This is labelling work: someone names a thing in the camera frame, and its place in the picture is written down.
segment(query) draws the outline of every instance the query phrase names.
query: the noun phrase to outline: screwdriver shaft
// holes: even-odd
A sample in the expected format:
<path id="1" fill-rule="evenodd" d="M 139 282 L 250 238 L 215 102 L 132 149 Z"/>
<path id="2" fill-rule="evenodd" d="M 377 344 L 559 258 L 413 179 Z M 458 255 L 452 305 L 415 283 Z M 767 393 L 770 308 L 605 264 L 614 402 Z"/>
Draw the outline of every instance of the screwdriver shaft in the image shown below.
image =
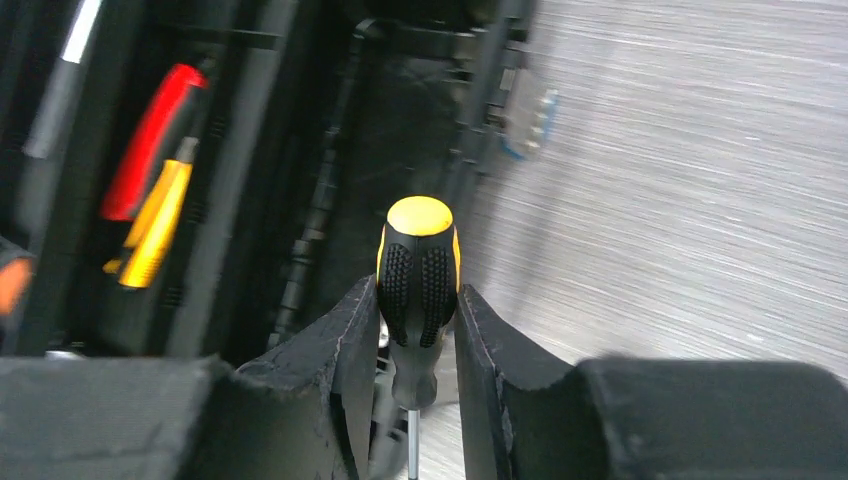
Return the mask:
<path id="1" fill-rule="evenodd" d="M 407 417 L 409 430 L 409 480 L 418 480 L 418 441 L 421 438 L 418 430 L 418 421 L 421 420 L 421 411 L 409 410 Z"/>

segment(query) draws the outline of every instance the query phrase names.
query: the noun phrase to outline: orange object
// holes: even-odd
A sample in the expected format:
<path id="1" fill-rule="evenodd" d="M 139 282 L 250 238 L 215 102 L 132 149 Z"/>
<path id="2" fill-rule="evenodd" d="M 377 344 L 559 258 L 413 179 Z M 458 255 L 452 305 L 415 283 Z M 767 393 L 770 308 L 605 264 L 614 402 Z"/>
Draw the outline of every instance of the orange object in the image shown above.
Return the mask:
<path id="1" fill-rule="evenodd" d="M 32 276 L 32 260 L 17 258 L 0 270 L 0 315 L 9 315 L 18 304 Z"/>
<path id="2" fill-rule="evenodd" d="M 10 315 L 32 278 L 32 256 L 0 237 L 0 316 Z"/>

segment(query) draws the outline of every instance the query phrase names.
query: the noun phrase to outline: tool organizer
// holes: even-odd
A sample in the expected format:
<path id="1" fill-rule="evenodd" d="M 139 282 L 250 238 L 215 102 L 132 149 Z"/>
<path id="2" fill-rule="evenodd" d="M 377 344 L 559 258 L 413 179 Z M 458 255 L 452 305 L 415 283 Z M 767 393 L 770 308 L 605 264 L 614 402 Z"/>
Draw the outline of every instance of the tool organizer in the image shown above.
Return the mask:
<path id="1" fill-rule="evenodd" d="M 49 159 L 60 173 L 49 220 L 28 243 L 39 262 L 7 352 L 220 354 L 238 365 L 373 271 L 398 198 L 437 196 L 467 222 L 500 151 L 504 78 L 526 66 L 535 0 L 207 5 L 105 0 L 84 108 Z M 150 288 L 125 291 L 101 266 L 129 225 L 99 219 L 97 207 L 186 52 L 218 64 L 204 134 L 165 263 Z M 390 378 L 380 357 L 377 378 Z M 403 465 L 406 426 L 387 385 L 375 389 L 372 460 L 388 478 Z"/>

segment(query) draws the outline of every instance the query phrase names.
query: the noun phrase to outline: yellow screwdriver handle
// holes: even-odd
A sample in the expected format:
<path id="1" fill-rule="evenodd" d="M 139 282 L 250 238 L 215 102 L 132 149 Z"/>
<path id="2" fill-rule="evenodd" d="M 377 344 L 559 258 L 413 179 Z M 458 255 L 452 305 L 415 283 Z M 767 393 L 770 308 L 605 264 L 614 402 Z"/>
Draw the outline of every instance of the yellow screwdriver handle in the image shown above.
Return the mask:
<path id="1" fill-rule="evenodd" d="M 395 361 L 392 393 L 420 410 L 436 398 L 433 373 L 453 317 L 461 255 L 453 214 L 431 197 L 407 197 L 389 210 L 377 253 L 377 302 Z"/>

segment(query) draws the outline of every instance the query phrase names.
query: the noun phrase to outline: stainless steel surface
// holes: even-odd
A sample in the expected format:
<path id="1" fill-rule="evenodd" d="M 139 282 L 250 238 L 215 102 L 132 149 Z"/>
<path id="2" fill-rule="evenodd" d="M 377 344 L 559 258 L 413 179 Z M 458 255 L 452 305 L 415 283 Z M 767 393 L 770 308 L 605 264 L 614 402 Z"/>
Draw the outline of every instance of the stainless steel surface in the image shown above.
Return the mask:
<path id="1" fill-rule="evenodd" d="M 421 412 L 418 410 L 410 410 L 407 412 L 407 424 L 409 425 L 409 461 L 407 462 L 409 480 L 418 480 L 418 445 L 421 440 L 420 430 L 418 429 L 421 421 Z"/>
<path id="2" fill-rule="evenodd" d="M 568 361 L 791 358 L 848 377 L 848 4 L 551 0 L 551 143 L 480 192 L 466 278 Z M 457 407 L 421 473 L 464 478 Z"/>

